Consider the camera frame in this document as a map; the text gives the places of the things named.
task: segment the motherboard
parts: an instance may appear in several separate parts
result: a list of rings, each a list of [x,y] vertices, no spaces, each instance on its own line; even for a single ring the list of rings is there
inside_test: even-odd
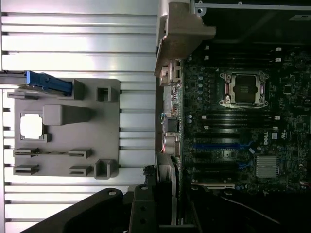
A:
[[[171,85],[182,182],[301,192],[311,178],[311,53],[203,43]]]

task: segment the circuit board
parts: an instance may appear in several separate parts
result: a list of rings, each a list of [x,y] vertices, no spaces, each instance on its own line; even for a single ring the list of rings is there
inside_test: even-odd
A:
[[[311,56],[202,44],[172,87],[183,176],[242,192],[308,190]]]

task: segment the cpu socket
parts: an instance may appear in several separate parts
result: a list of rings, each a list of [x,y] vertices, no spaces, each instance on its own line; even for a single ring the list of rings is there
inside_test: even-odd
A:
[[[262,71],[227,71],[220,74],[225,80],[224,99],[219,102],[227,108],[262,108],[268,74]]]

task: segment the blue latch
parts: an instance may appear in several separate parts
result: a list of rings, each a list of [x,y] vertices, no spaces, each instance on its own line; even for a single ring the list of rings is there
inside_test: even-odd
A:
[[[46,73],[35,73],[26,71],[26,84],[29,86],[38,86],[46,93],[58,91],[65,96],[71,96],[72,83],[53,77]]]

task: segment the cable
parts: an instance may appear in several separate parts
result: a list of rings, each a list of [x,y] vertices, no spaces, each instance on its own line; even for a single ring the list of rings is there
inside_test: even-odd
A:
[[[273,222],[275,222],[276,224],[281,225],[281,223],[280,223],[279,221],[277,221],[277,220],[275,220],[275,219],[273,219],[273,218],[271,218],[271,217],[269,217],[269,216],[267,216],[267,215],[265,215],[265,214],[263,214],[263,213],[261,213],[261,212],[255,210],[255,209],[253,209],[253,208],[251,208],[251,207],[249,207],[249,206],[247,206],[247,205],[244,205],[244,204],[242,204],[242,203],[240,203],[240,202],[237,202],[237,201],[234,201],[234,200],[230,200],[230,199],[225,198],[225,197],[221,197],[221,198],[224,199],[224,200],[226,200],[226,201],[229,201],[229,202],[238,204],[238,205],[240,205],[240,206],[243,206],[243,207],[245,207],[246,209],[249,209],[249,210],[255,212],[256,214],[259,214],[259,215],[265,217],[266,219],[268,219],[268,220],[270,220],[270,221],[273,221]]]

